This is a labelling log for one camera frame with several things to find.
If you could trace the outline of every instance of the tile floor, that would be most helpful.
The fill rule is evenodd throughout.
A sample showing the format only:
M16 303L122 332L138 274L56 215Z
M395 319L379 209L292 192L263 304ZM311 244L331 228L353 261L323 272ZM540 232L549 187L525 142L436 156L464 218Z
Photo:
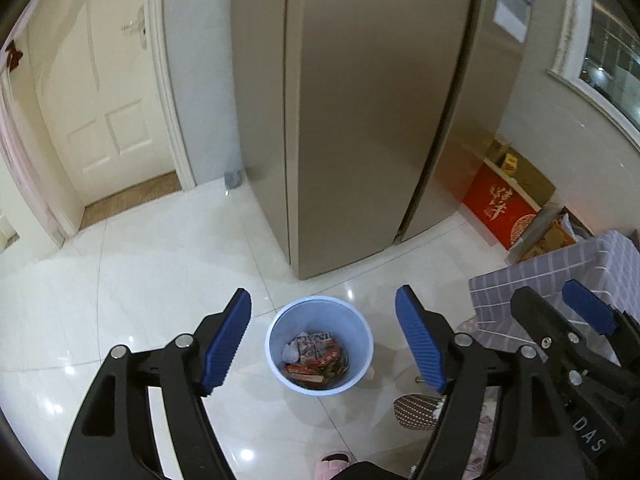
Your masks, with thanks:
M252 295L254 318L226 383L206 399L238 479L310 479L316 459L339 449L406 475L428 435L404 430L393 416L396 397L423 389L394 316L394 292L409 283L455 326L472 316L466 280L503 266L506 256L460 210L404 244L299 282L250 187L227 196L222 181L97 223L47 260L30 262L19 250L14 244L2 256L12 264L0 262L0 405L50 479L109 348L164 346L222 310L239 286ZM283 386L262 350L276 311L316 293L353 303L376 343L374 378L322 401ZM178 480L160 391L151 399L164 472Z

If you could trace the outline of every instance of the gray plaid cloth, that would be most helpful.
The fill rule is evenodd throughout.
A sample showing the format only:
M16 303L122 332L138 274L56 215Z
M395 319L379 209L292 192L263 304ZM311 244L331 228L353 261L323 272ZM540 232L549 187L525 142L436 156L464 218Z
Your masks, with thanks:
M606 339L562 301L562 286L568 280L579 281L605 303L640 319L640 253L624 235L607 231L469 280L476 316L461 324L458 331L472 334L488 348L509 352L532 342L511 317L510 307L514 291L530 286L575 325L591 349L615 362Z

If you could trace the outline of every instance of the blue trash can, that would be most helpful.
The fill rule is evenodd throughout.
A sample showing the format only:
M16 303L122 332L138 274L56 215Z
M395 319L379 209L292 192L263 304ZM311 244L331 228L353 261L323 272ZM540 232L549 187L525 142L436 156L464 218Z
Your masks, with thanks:
M329 332L349 355L349 371L327 390L308 390L289 381L282 373L282 349L298 334ZM373 336L367 321L349 303L329 296L310 296L284 307L271 322L264 352L274 375L301 394L325 397L339 394L356 384L373 359Z

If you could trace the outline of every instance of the refrigerator side panel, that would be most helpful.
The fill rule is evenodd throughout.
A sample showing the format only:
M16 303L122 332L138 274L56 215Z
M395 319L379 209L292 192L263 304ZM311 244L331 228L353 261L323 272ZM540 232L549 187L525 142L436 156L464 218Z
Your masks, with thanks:
M452 108L449 131L436 146L427 184L406 229L407 240L453 214L482 164L508 104L524 44L494 23L497 0L481 0L479 21Z
M300 278L394 240L422 173L469 0L304 0Z
M242 163L271 230L289 259L284 139L285 14L286 0L231 0Z

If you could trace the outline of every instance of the screw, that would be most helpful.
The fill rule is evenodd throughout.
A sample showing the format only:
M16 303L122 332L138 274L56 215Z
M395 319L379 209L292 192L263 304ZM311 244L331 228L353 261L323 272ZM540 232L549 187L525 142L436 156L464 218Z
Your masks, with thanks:
M120 359L127 355L127 347L123 345L114 346L111 349L111 357L114 359Z
M538 355L538 352L536 352L536 349L533 348L533 346L529 346L529 345L524 345L520 349L520 353L527 359L533 359L536 355Z
M193 336L191 334L182 334L175 338L175 345L178 348L188 348L193 344Z
M569 372L569 382L573 386L580 386L582 384L582 376L580 375L580 372L577 370L571 370Z
M458 346L471 346L471 343L474 341L473 338L469 334L456 334L453 341Z

